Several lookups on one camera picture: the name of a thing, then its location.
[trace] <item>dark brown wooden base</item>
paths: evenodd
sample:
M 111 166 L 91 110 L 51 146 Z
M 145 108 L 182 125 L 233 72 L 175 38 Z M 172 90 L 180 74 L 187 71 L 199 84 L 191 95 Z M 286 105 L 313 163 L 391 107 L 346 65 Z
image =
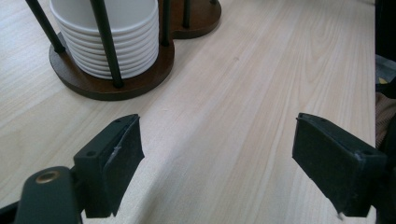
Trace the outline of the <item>dark brown wooden base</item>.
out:
M 171 1 L 171 38 L 189 39 L 210 33 L 219 23 L 221 16 L 220 3 L 212 4 L 209 0 L 191 0 L 190 27 L 184 28 L 183 0 Z M 163 12 L 163 0 L 159 0 L 160 27 Z M 70 51 L 62 34 L 58 34 L 66 48 L 63 53 L 56 53 L 53 46 L 49 49 L 50 63 L 64 85 L 83 96 L 102 101 L 119 101 L 131 99 L 160 85 L 172 70 L 175 58 L 175 46 L 171 39 L 170 45 L 160 44 L 156 62 L 146 72 L 136 77 L 123 80 L 122 88 L 113 87 L 112 80 L 93 77 L 79 69 L 71 57 Z

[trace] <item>black rod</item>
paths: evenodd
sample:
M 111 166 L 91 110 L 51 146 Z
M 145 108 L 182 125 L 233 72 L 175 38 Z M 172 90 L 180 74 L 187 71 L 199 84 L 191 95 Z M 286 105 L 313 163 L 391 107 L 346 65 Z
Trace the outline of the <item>black rod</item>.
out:
M 183 27 L 190 28 L 191 0 L 184 0 Z
M 47 38 L 49 39 L 50 43 L 53 46 L 53 49 L 57 53 L 62 53 L 65 51 L 64 46 L 62 45 L 61 41 L 59 40 L 58 36 L 56 35 L 55 31 L 53 30 L 52 26 L 50 25 L 49 19 L 47 18 L 46 14 L 41 8 L 40 4 L 37 0 L 26 0 L 27 5 L 32 10 L 35 18 L 40 23 L 41 28 L 46 33 Z
M 113 86 L 121 88 L 123 86 L 119 61 L 117 60 L 117 53 L 114 47 L 113 36 L 111 35 L 110 23 L 106 11 L 104 0 L 91 0 L 93 14 L 98 25 L 99 34 L 102 39 L 103 48 L 110 68 L 111 76 L 113 77 Z
M 171 22 L 171 1 L 163 0 L 163 40 L 161 45 L 169 46 L 169 35 L 170 35 L 170 22 Z

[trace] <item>wooden table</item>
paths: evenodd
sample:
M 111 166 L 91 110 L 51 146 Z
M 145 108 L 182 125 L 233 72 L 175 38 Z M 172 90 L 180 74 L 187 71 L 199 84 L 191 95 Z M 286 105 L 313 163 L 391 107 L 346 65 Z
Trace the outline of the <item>wooden table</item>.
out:
M 158 88 L 121 102 L 57 78 L 24 1 L 1 0 L 0 206 L 118 117 L 141 116 L 142 160 L 119 214 L 86 223 L 341 223 L 291 158 L 299 112 L 375 142 L 374 0 L 220 0 L 215 32 L 176 40 Z M 40 1 L 50 21 L 48 0 Z M 344 218 L 345 223 L 374 223 Z

